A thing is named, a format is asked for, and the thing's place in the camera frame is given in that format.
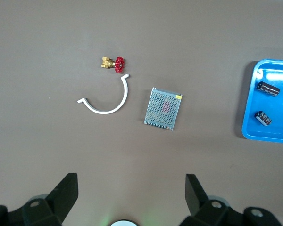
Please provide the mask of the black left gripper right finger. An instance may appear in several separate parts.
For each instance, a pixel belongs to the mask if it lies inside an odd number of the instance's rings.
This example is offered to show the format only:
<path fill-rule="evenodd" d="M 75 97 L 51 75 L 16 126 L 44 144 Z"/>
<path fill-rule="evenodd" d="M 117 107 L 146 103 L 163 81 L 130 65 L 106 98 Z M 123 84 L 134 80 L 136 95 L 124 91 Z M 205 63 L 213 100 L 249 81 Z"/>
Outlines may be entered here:
<path fill-rule="evenodd" d="M 185 200 L 190 216 L 182 226 L 280 226 L 273 213 L 260 207 L 235 211 L 218 199 L 210 199 L 194 174 L 185 177 Z"/>

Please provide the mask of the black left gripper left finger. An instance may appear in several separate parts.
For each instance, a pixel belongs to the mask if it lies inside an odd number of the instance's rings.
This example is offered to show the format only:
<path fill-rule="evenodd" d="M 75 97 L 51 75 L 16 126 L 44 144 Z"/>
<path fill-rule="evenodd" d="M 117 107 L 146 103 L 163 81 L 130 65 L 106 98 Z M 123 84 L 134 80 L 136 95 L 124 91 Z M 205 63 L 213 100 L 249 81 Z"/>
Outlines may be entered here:
<path fill-rule="evenodd" d="M 45 197 L 9 212 L 0 205 L 0 226 L 61 226 L 79 196 L 78 176 L 68 173 Z"/>

